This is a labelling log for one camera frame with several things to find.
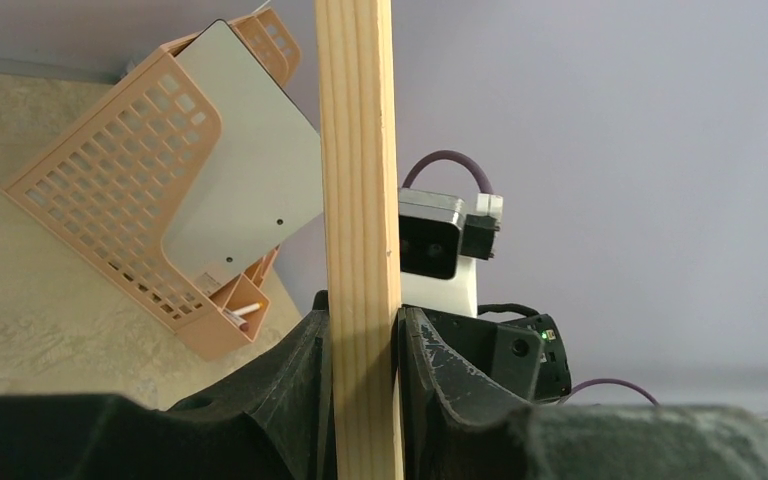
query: wooden plank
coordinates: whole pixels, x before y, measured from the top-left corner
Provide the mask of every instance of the wooden plank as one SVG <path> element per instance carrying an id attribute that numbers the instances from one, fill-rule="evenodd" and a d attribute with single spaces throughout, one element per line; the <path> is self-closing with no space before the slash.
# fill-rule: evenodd
<path id="1" fill-rule="evenodd" d="M 403 467 L 390 366 L 401 305 L 390 0 L 315 2 L 338 472 L 392 480 Z"/>

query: table surface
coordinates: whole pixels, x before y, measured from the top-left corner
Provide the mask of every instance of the table surface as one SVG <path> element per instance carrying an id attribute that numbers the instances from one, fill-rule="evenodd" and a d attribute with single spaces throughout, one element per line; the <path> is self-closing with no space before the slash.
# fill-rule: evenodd
<path id="1" fill-rule="evenodd" d="M 0 75 L 0 184 L 109 85 Z M 205 362 L 0 193 L 0 394 L 118 392 L 166 408 L 275 345 L 300 315 L 273 272 L 258 340 Z"/>

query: white board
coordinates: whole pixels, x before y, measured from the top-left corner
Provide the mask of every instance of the white board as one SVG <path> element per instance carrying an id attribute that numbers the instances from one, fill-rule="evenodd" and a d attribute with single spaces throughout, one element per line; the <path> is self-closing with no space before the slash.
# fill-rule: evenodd
<path id="1" fill-rule="evenodd" d="M 222 135 L 163 248 L 210 294 L 322 213 L 319 134 L 224 21 L 176 58 Z"/>

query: gray wall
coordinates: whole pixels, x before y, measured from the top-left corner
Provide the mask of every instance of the gray wall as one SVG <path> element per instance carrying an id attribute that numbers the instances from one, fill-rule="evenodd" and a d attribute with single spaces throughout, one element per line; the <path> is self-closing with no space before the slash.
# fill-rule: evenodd
<path id="1" fill-rule="evenodd" d="M 259 4 L 21 3 L 0 0 L 0 57 L 107 74 Z M 395 0 L 400 169 L 438 148 L 481 162 L 506 210 L 480 300 L 550 312 L 578 380 L 768 411 L 768 2 L 654 3 Z M 289 93 L 318 123 L 312 1 L 273 6 L 306 53 Z M 417 187 L 475 191 L 449 165 Z M 322 236 L 278 262 L 302 310 Z"/>

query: desk organizer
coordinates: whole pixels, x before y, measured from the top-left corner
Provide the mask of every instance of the desk organizer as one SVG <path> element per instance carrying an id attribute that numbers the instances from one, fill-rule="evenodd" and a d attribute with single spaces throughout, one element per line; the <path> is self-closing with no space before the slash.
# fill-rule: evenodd
<path id="1" fill-rule="evenodd" d="M 298 45 L 271 9 L 228 22 L 283 86 Z M 220 137 L 216 109 L 175 60 L 197 34 L 160 46 L 4 193 L 206 360 L 253 342 L 269 310 L 260 286 L 277 247 L 204 295 L 166 259 L 166 227 Z M 223 314 L 255 302 L 241 331 Z"/>

